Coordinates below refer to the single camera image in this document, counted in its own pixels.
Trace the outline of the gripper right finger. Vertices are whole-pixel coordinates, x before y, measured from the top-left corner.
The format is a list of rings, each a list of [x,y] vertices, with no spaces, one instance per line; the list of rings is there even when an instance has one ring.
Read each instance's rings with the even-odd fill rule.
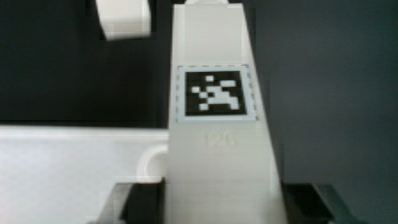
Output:
[[[337,191],[328,184],[282,185],[289,224],[355,224]]]

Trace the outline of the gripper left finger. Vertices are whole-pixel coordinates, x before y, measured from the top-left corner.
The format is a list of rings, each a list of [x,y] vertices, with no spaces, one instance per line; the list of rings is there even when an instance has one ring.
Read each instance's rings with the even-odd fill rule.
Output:
[[[163,183],[117,183],[86,224],[163,224]]]

